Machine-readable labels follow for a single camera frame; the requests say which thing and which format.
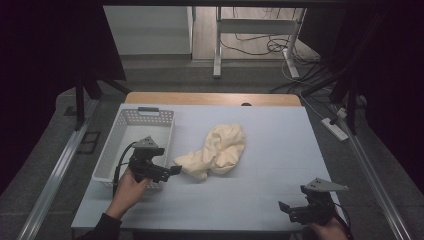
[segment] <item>metal rod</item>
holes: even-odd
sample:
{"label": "metal rod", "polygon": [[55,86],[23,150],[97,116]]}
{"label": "metal rod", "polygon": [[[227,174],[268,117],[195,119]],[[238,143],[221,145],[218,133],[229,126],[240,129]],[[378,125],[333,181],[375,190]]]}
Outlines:
{"label": "metal rod", "polygon": [[402,217],[399,214],[399,211],[397,210],[395,204],[393,203],[389,194],[381,183],[380,178],[374,170],[374,167],[372,166],[372,163],[368,158],[364,148],[362,147],[362,144],[360,143],[359,139],[356,137],[356,135],[352,134],[352,132],[349,130],[348,126],[344,121],[340,122],[343,130],[351,139],[351,141],[349,142],[358,159],[358,163],[361,166],[362,171],[364,172],[364,175],[367,178],[368,183],[374,192],[374,196],[380,204],[380,207],[382,208],[384,215],[386,216],[386,219],[390,227],[392,228],[394,235],[396,236],[396,239],[412,239]]}
{"label": "metal rod", "polygon": [[294,29],[290,35],[289,43],[287,44],[287,60],[292,59],[293,48],[297,40],[297,35],[299,35],[300,27],[302,26],[303,17],[305,16],[306,8],[300,9],[300,14],[296,18]]}
{"label": "metal rod", "polygon": [[62,155],[60,156],[55,168],[53,169],[46,185],[44,185],[43,191],[38,197],[37,202],[32,208],[27,221],[25,222],[21,232],[17,239],[34,239],[44,221],[44,218],[50,208],[53,199],[56,196],[57,190],[62,183],[63,177],[65,176],[66,170],[71,163],[72,158],[75,155],[77,147],[84,136],[87,127],[91,121],[91,116],[96,109],[98,101],[90,100],[86,111],[86,118],[82,124],[80,130],[74,131],[66,144]]}

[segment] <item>power strip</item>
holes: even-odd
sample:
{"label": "power strip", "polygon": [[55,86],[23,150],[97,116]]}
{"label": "power strip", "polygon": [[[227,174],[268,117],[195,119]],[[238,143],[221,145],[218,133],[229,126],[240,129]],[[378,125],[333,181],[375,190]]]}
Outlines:
{"label": "power strip", "polygon": [[336,136],[337,139],[339,139],[340,142],[345,141],[349,137],[344,133],[336,124],[331,125],[329,118],[324,118],[321,120],[321,123],[328,129],[330,132]]}

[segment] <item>metal frame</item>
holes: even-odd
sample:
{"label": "metal frame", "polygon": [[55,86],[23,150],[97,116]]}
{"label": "metal frame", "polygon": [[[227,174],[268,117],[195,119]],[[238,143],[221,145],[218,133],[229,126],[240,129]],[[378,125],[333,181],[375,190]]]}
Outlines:
{"label": "metal frame", "polygon": [[250,33],[250,34],[280,34],[290,35],[287,49],[283,50],[285,61],[292,78],[299,78],[299,73],[293,63],[294,45],[302,26],[306,9],[302,8],[296,20],[270,19],[222,19],[221,7],[217,7],[216,14],[216,45],[213,64],[213,77],[221,77],[221,34],[223,33]]}
{"label": "metal frame", "polygon": [[49,179],[47,180],[46,185],[44,185],[43,191],[32,208],[32,211],[29,214],[29,217],[17,239],[34,239],[36,237],[38,230],[40,229],[41,224],[47,215],[50,205],[56,196],[57,190],[62,183],[66,170],[68,169],[68,166],[70,165],[76,153],[78,145],[81,142],[85,132],[87,131],[87,127],[90,124],[91,116],[96,109],[97,103],[98,100],[90,100],[88,102],[87,111],[85,112],[86,118],[84,122],[82,123],[80,129],[75,130],[69,138],[69,141],[62,152],[62,155],[57,161],[57,164],[53,169]]}
{"label": "metal frame", "polygon": [[364,148],[362,147],[359,139],[354,135],[347,124],[344,121],[340,121],[343,130],[347,133],[350,138],[350,145],[354,151],[358,163],[364,172],[366,179],[374,193],[377,202],[379,203],[381,209],[386,216],[387,222],[389,223],[392,231],[399,240],[411,240],[411,235],[406,227],[405,222],[403,221],[399,211],[397,210],[395,204],[387,193],[386,189],[381,183],[380,178],[378,177],[377,172],[375,171],[370,159],[368,158]]}

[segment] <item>white cloth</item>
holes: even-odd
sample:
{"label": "white cloth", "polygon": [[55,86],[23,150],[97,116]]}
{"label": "white cloth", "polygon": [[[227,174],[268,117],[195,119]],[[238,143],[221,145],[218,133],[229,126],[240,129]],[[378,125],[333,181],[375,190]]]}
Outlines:
{"label": "white cloth", "polygon": [[243,153],[245,135],[241,125],[217,125],[205,139],[202,150],[174,159],[182,170],[198,179],[206,179],[207,171],[224,174],[234,168]]}

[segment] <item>wall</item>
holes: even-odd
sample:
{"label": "wall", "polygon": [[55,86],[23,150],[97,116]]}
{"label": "wall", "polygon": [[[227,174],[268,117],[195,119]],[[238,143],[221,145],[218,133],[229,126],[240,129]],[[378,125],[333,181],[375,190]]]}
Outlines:
{"label": "wall", "polygon": [[191,7],[105,6],[120,55],[190,54]]}

